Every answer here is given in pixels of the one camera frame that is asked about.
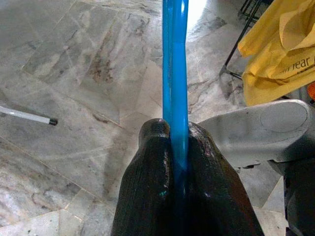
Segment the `marble floor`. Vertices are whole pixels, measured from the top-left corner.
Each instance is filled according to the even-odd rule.
[[[219,77],[242,3],[190,1],[190,121],[245,106],[241,81]],[[0,236],[109,235],[139,129],[161,117],[161,0],[4,0],[0,22],[0,105],[59,119],[0,115]],[[284,236],[280,175],[239,175],[266,236]]]

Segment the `gray plastic object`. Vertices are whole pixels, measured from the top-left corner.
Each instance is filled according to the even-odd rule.
[[[209,118],[199,125],[212,135],[233,167],[314,156],[315,110],[300,100],[282,100]]]

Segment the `white plastic part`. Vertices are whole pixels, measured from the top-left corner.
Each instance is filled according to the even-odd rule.
[[[42,122],[45,124],[49,124],[49,121],[50,121],[50,118],[40,117],[40,116],[29,114],[26,112],[16,111],[16,110],[5,108],[2,106],[0,106],[0,112],[11,115],[11,116],[15,116],[15,117],[20,117],[20,118],[24,118],[24,119],[30,119],[30,120]]]

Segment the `yellow fabric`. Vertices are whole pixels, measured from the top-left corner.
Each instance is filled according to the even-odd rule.
[[[315,81],[315,0],[274,0],[238,48],[254,55],[243,74],[249,106]]]

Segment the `white stick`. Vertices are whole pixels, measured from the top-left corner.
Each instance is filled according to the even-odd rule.
[[[29,114],[26,112],[20,112],[20,111],[16,111],[13,109],[9,109],[9,108],[5,108],[0,106],[0,112],[8,114],[8,115],[12,115],[15,117],[20,117],[20,118],[24,118],[24,119],[30,119],[30,120],[34,120],[34,121],[38,121],[38,122],[42,122],[45,124],[51,124],[51,125],[56,125],[57,124],[57,120],[54,118],[46,118],[46,117],[40,117],[34,114]]]

